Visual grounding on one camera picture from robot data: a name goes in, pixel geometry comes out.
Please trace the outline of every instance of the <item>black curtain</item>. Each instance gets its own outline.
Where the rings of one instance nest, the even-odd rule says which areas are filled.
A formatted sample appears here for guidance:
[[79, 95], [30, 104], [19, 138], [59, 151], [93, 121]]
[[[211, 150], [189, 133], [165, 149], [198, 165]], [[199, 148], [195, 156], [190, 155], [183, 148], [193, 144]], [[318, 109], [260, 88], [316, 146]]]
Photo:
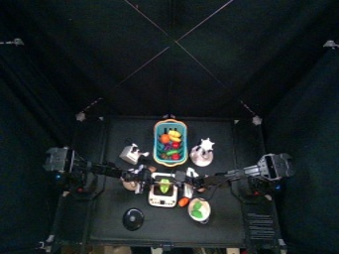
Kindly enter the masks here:
[[[15, 39], [2, 22], [0, 34]], [[58, 195], [46, 151], [71, 145], [75, 122], [26, 48], [0, 45], [0, 253], [30, 253], [47, 239]]]
[[294, 157], [278, 202], [292, 253], [339, 249], [339, 51], [329, 50], [265, 121], [268, 150]]

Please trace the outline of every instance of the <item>black fabric enclosure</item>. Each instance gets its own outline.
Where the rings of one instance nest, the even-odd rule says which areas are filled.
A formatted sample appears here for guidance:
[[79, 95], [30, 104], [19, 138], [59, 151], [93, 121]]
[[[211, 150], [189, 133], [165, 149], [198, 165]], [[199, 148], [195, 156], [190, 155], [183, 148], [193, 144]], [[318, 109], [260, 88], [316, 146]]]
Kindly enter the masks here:
[[338, 9], [336, 0], [0, 1], [0, 253], [30, 253], [50, 235], [46, 152], [78, 140], [81, 112], [258, 116], [266, 151], [294, 158], [277, 198], [289, 251], [339, 253], [339, 46], [324, 47], [339, 38]]

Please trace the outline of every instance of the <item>black round object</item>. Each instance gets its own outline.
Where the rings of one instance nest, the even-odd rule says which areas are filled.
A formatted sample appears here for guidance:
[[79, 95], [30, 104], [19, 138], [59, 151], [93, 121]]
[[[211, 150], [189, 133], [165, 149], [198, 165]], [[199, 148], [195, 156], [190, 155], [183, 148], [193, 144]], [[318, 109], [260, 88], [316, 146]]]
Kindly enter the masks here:
[[127, 210], [122, 217], [122, 223], [130, 231], [139, 229], [143, 225], [143, 220], [143, 212], [137, 208]]

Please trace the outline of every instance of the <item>basket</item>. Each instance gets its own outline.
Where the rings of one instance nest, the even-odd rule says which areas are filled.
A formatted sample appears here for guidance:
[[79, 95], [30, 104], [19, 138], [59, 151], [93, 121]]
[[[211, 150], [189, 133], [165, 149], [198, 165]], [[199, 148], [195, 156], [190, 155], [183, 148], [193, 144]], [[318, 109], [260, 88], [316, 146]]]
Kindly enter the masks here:
[[[178, 131], [181, 136], [181, 147], [177, 149], [178, 154], [181, 155], [179, 160], [171, 160], [170, 158], [162, 158], [162, 155], [169, 152], [166, 151], [166, 145], [161, 142], [159, 138], [163, 134], [169, 134], [170, 130]], [[183, 122], [167, 119], [165, 121], [159, 121], [154, 126], [154, 160], [157, 163], [167, 166], [175, 167], [186, 163], [189, 158], [187, 154], [187, 126]]]

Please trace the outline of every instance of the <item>white bowl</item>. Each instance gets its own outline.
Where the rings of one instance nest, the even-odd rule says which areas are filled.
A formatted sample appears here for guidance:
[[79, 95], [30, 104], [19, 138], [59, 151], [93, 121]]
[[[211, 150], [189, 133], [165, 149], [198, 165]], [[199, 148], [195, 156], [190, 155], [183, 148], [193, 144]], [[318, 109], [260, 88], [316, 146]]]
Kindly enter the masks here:
[[[195, 216], [193, 216], [191, 212], [194, 210], [194, 206], [195, 206], [195, 203], [197, 202], [201, 202], [202, 203], [202, 207], [199, 209], [199, 211], [202, 212], [203, 214], [203, 217], [202, 218], [198, 218]], [[190, 204], [189, 204], [189, 214], [191, 216], [191, 218], [197, 221], [201, 221], [201, 222], [205, 222], [209, 220], [209, 217], [210, 217], [210, 214], [211, 214], [211, 207], [210, 207], [210, 203], [207, 201], [205, 201], [203, 199], [199, 199], [199, 198], [195, 198], [191, 200]]]

